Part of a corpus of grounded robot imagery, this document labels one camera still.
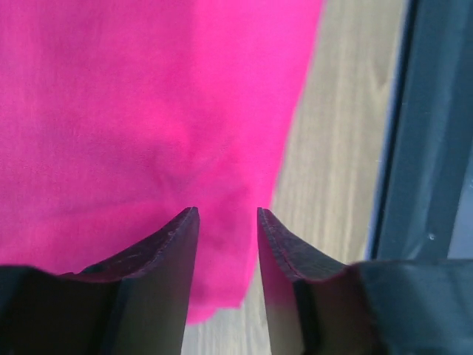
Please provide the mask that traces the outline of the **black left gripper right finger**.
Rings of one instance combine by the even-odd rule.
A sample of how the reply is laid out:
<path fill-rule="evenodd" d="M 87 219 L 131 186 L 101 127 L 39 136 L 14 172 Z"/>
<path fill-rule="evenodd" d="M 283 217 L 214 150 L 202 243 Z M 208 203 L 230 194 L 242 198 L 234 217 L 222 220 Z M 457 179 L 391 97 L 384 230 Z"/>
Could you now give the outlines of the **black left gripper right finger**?
<path fill-rule="evenodd" d="M 273 354 L 470 354 L 471 260 L 345 265 L 257 211 Z"/>

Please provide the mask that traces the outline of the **pink t shirt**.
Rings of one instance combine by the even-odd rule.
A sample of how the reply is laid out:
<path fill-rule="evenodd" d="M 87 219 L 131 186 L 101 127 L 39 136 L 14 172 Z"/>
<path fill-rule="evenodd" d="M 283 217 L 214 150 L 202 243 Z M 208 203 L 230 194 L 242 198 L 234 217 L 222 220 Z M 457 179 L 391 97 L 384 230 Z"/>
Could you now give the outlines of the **pink t shirt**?
<path fill-rule="evenodd" d="M 321 1 L 3 1 L 1 262 L 77 272 L 188 206 L 188 323 L 241 305 Z"/>

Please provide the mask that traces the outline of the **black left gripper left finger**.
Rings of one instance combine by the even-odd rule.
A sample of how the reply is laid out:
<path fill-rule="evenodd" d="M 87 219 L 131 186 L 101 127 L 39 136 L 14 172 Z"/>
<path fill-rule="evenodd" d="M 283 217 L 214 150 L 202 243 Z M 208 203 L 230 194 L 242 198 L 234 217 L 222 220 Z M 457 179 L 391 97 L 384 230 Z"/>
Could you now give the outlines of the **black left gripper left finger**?
<path fill-rule="evenodd" d="M 162 229 L 78 274 L 1 267 L 3 354 L 179 354 L 200 216 Z"/>

